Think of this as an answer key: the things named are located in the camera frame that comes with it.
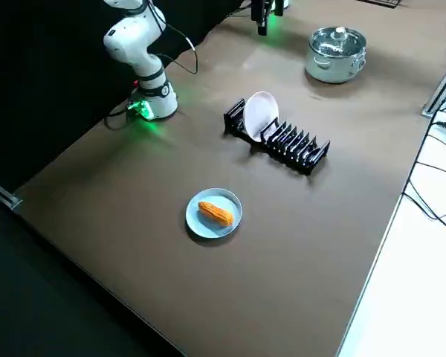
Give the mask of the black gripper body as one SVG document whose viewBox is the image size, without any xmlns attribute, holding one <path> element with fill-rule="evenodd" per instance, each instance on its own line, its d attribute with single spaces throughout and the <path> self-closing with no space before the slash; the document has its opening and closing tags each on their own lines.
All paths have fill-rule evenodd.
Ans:
<svg viewBox="0 0 446 357">
<path fill-rule="evenodd" d="M 264 19 L 267 12 L 271 10 L 273 0 L 252 0 L 251 1 L 251 18 Z"/>
</svg>

